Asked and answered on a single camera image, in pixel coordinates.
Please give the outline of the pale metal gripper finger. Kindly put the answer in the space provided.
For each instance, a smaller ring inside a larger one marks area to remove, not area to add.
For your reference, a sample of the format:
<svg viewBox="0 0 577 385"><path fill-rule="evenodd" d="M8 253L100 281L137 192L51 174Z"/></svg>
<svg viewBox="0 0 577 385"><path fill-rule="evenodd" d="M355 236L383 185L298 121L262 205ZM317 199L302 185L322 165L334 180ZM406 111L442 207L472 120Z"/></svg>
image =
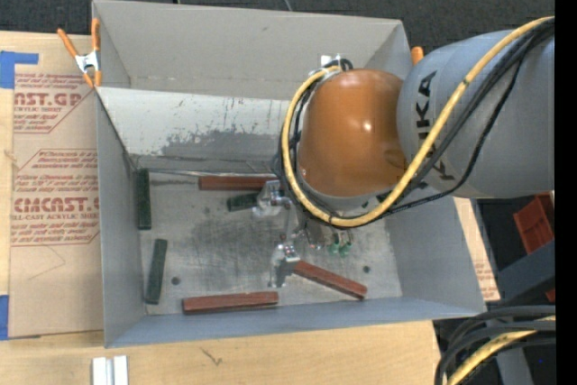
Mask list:
<svg viewBox="0 0 577 385"><path fill-rule="evenodd" d="M257 218L277 216L281 211L289 210L291 200L285 195L279 180L267 181L256 197L252 213Z"/></svg>
<svg viewBox="0 0 577 385"><path fill-rule="evenodd" d="M279 243L271 257L269 286L281 288L285 285L287 277L291 276L300 257L292 242Z"/></svg>

